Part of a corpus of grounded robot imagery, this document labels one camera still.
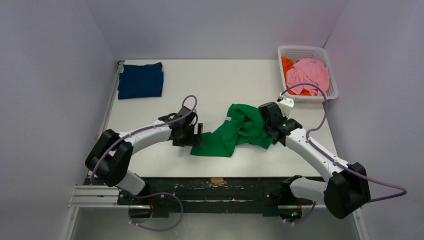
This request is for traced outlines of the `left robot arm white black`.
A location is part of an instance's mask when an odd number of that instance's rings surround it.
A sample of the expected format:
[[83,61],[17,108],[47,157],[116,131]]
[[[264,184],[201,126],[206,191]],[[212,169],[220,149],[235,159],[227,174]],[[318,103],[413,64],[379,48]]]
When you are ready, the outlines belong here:
[[154,144],[171,141],[173,146],[202,145],[203,123],[195,110],[183,106],[179,112],[158,118],[140,129],[115,132],[105,130],[85,160],[85,166],[108,187],[118,187],[129,193],[138,205],[146,203],[149,191],[145,181],[129,170],[132,156]]

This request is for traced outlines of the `green t shirt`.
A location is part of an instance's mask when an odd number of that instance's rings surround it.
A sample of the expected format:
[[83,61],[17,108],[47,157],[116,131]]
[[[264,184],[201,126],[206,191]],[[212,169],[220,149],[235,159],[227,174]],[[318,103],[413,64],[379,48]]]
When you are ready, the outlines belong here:
[[191,148],[192,156],[231,157],[236,146],[250,144],[267,150],[276,142],[263,130],[264,120],[257,107],[232,104],[226,119],[213,132],[201,134],[201,146]]

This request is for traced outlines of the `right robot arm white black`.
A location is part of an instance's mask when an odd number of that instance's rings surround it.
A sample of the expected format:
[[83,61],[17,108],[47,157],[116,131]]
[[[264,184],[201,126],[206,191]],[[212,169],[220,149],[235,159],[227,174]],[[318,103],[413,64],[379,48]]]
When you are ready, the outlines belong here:
[[287,118],[277,102],[259,106],[263,129],[274,141],[301,156],[322,177],[322,181],[295,175],[282,183],[280,196],[288,204],[307,199],[324,204],[329,212],[343,219],[371,200],[367,173],[360,163],[350,164],[307,137],[303,126]]

